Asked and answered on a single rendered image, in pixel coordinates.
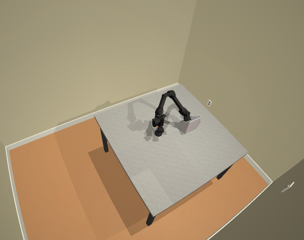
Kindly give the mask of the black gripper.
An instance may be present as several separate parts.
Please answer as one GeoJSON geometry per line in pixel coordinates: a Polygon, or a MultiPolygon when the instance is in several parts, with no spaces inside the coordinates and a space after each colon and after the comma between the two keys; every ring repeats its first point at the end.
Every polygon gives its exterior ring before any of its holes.
{"type": "Polygon", "coordinates": [[[162,127],[164,124],[164,122],[160,122],[158,125],[159,125],[159,128],[158,128],[158,133],[163,133],[164,132],[164,128],[162,127]]]}

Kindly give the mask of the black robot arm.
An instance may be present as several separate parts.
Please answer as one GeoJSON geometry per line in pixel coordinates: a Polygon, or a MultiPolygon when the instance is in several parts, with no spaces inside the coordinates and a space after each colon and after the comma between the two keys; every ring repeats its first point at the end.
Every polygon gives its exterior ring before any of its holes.
{"type": "Polygon", "coordinates": [[[164,122],[164,119],[165,119],[166,115],[163,114],[163,107],[164,107],[164,104],[165,104],[165,101],[166,101],[167,97],[172,98],[173,101],[175,102],[175,104],[178,106],[179,112],[180,112],[180,114],[182,114],[182,116],[184,118],[184,121],[187,122],[187,121],[191,120],[190,112],[185,107],[183,107],[181,105],[181,103],[179,102],[179,100],[177,99],[177,97],[175,95],[175,92],[173,90],[171,90],[171,91],[168,91],[168,92],[164,93],[161,97],[159,106],[155,111],[155,118],[152,119],[153,127],[159,126],[158,124],[160,122],[164,122]]]}

